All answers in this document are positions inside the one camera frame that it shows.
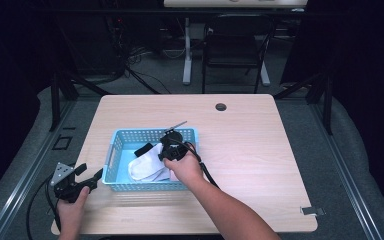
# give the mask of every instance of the person's right hand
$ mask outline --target person's right hand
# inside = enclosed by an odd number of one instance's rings
[[[204,179],[201,166],[195,155],[190,151],[179,161],[170,161],[164,158],[164,165],[172,170],[177,179],[187,187],[194,182]]]

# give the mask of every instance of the robotic claw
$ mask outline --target robotic claw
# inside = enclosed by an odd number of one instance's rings
[[[89,178],[80,183],[75,181],[74,175],[79,176],[86,169],[86,163],[83,163],[76,169],[63,163],[58,163],[50,183],[50,185],[54,187],[55,197],[66,200],[70,203],[74,203],[84,186],[88,186],[90,192],[97,188],[98,181],[102,177],[102,169],[95,173],[92,178]]]

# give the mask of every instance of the table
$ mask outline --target table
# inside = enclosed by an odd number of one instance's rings
[[[303,8],[307,0],[164,0],[169,8]],[[183,84],[189,85],[192,71],[192,53],[190,51],[189,18],[185,21],[185,67]],[[263,86],[270,86],[266,64],[261,69]]]
[[[223,103],[225,111],[215,106]],[[199,154],[220,188],[253,208],[276,232],[311,232],[314,216],[273,97],[262,94],[109,95],[97,108],[77,165],[103,167],[116,129],[198,131]],[[58,233],[55,224],[52,227]],[[189,191],[113,192],[99,182],[86,204],[82,234],[218,233]]]

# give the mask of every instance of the person's left hand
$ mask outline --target person's left hand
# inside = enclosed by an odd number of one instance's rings
[[[59,239],[77,239],[82,226],[84,206],[89,196],[89,187],[83,187],[75,203],[60,200],[57,205],[61,221],[61,233]]]

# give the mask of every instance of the metal bracket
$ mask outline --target metal bracket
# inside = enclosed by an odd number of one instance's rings
[[[326,212],[323,208],[316,208],[316,207],[306,207],[306,208],[301,207],[301,212],[304,215],[313,215],[316,217],[326,215]]]
[[[55,186],[57,183],[61,182],[61,180],[70,175],[72,172],[74,172],[73,167],[67,166],[59,162],[57,164],[57,167],[55,168],[54,176],[51,180],[51,186]]]

